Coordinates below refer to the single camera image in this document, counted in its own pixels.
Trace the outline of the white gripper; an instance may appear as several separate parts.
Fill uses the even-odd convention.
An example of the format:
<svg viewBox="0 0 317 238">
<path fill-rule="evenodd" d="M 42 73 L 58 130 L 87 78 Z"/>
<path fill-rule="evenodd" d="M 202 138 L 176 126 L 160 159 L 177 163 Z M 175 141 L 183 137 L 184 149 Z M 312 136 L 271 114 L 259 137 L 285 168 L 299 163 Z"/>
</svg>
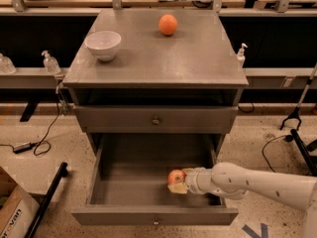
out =
<svg viewBox="0 0 317 238">
<path fill-rule="evenodd" d="M 205 168 L 182 169 L 186 174 L 185 184 L 169 184 L 167 188 L 172 193 L 187 194 L 187 189 L 194 194 L 205 194 L 211 191 L 211 170 Z"/>
</svg>

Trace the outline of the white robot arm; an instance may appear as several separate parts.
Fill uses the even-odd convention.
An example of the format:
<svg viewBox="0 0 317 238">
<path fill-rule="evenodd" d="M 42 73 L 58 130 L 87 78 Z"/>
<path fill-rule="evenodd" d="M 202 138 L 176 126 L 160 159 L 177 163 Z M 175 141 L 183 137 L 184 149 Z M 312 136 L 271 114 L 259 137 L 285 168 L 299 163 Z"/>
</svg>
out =
<svg viewBox="0 0 317 238">
<path fill-rule="evenodd" d="M 172 193 L 211 193 L 242 199 L 247 191 L 275 200 L 305 213 L 302 238 L 317 238 L 317 178 L 255 171 L 231 163 L 218 163 L 211 169 L 173 170 L 167 176 Z"/>
</svg>

